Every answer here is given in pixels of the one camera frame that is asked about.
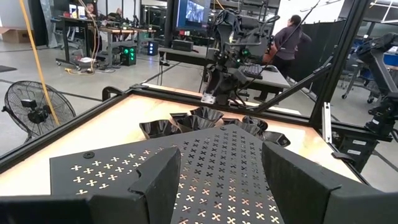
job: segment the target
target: white wall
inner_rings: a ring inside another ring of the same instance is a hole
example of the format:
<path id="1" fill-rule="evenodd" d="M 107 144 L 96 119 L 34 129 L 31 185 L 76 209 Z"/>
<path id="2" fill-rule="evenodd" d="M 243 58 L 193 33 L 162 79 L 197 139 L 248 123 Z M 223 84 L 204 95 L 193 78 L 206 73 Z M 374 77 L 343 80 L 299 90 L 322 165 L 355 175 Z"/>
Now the white wall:
<path id="1" fill-rule="evenodd" d="M 136 15 L 139 18 L 139 5 L 140 0 L 136 0 Z M 106 1 L 100 0 L 97 2 L 98 11 L 102 14 L 106 14 Z M 132 20 L 134 15 L 134 0 L 123 1 L 123 16 Z M 122 0 L 108 0 L 108 13 L 116 12 L 118 8 L 122 8 Z"/>
<path id="2" fill-rule="evenodd" d="M 27 17 L 30 20 L 30 26 L 32 26 L 27 0 L 24 0 L 24 3 Z M 0 16 L 2 18 L 2 26 L 4 27 L 26 27 L 21 6 L 17 0 L 0 0 Z"/>
<path id="3" fill-rule="evenodd" d="M 278 15 L 280 19 L 275 23 L 274 33 L 276 34 L 287 25 L 287 20 L 293 15 L 299 15 L 303 19 L 309 11 L 300 12 L 302 9 L 310 9 L 318 0 L 280 0 Z M 314 22 L 333 22 L 337 20 L 344 0 L 325 5 L 327 0 L 321 0 L 319 6 L 316 7 L 304 21 L 305 23 Z"/>

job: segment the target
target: fan grille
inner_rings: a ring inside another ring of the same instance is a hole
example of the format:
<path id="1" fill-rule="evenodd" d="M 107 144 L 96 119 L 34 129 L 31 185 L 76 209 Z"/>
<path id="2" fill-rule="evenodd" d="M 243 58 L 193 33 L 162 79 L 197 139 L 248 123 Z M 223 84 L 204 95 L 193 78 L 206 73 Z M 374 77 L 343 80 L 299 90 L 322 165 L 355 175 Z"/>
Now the fan grille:
<path id="1" fill-rule="evenodd" d="M 46 88 L 60 125 L 72 120 L 76 113 L 69 101 L 51 86 L 46 85 Z M 52 114 L 49 114 L 45 121 L 39 124 L 31 122 L 28 118 L 31 109 L 23 107 L 21 100 L 35 100 L 37 108 L 47 105 L 41 83 L 20 81 L 12 84 L 4 97 L 6 108 L 13 114 L 11 118 L 14 122 L 33 137 L 45 134 L 57 127 Z"/>

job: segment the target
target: yellow cable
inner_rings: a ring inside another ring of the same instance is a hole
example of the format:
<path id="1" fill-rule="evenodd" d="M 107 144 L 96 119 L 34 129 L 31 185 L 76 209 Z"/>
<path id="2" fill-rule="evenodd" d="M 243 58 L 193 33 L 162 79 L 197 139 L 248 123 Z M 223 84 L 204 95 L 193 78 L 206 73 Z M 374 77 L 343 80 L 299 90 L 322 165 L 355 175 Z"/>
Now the yellow cable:
<path id="1" fill-rule="evenodd" d="M 29 34 L 30 44 L 32 44 L 33 54 L 35 55 L 37 71 L 39 72 L 39 77 L 40 77 L 40 80 L 42 82 L 42 87 L 43 87 L 43 91 L 44 91 L 44 95 L 45 95 L 45 100 L 47 101 L 47 104 L 50 107 L 51 114 L 52 114 L 52 116 L 54 117 L 54 120 L 55 120 L 55 124 L 60 125 L 60 123 L 58 121 L 58 118 L 57 118 L 57 115 L 55 114 L 54 107 L 51 104 L 49 93 L 47 92 L 47 88 L 45 86 L 43 72 L 42 72 L 42 67 L 40 65 L 39 56 L 37 55 L 37 49 L 36 49 L 35 42 L 33 41 L 32 30 L 30 29 L 30 23 L 29 23 L 27 14 L 26 14 L 24 0 L 19 0 L 19 4 L 21 5 L 22 13 L 24 14 L 26 28 L 27 28 L 27 32 Z"/>
<path id="2" fill-rule="evenodd" d="M 216 1 L 217 1 L 218 5 L 224 10 L 224 7 L 221 5 L 221 3 L 218 0 L 216 0 Z"/>
<path id="3" fill-rule="evenodd" d="M 99 31 L 99 29 L 98 29 L 96 21 L 94 20 L 94 17 L 91 15 L 91 12 L 87 9 L 86 4 L 82 0 L 79 0 L 79 3 L 85 8 L 87 14 L 91 17 L 91 20 L 93 21 L 93 24 L 94 24 L 94 51 L 93 51 L 93 55 L 91 56 L 91 62 L 90 62 L 91 71 L 94 73 L 94 68 L 93 68 L 94 58 L 97 58 L 98 51 L 100 50 L 99 46 L 98 46 L 98 48 L 96 47 L 96 41 L 97 41 L 96 35 L 97 35 L 97 32 Z"/>

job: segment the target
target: black perforated panel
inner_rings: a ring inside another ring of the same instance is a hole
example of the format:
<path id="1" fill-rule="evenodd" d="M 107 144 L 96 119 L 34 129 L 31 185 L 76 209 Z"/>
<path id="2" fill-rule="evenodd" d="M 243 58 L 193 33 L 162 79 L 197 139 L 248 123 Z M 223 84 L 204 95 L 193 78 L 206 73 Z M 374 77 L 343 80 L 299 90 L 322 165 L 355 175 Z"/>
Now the black perforated panel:
<path id="1" fill-rule="evenodd" d="M 91 159 L 52 158 L 52 194 L 123 194 L 133 170 L 169 146 L 182 153 L 172 223 L 283 223 L 262 168 L 262 141 L 233 124 L 99 149 Z"/>

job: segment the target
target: black box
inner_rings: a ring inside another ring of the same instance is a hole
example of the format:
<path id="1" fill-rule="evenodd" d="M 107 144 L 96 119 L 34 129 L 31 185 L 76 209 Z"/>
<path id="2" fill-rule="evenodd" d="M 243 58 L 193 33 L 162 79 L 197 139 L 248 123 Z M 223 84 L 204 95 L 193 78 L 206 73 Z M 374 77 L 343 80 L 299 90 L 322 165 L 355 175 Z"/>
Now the black box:
<path id="1" fill-rule="evenodd" d="M 193 50 L 193 42 L 184 40 L 173 40 L 173 49 L 191 52 Z"/>
<path id="2" fill-rule="evenodd" d="M 121 46 L 120 61 L 122 65 L 130 66 L 137 63 L 137 46 Z"/>

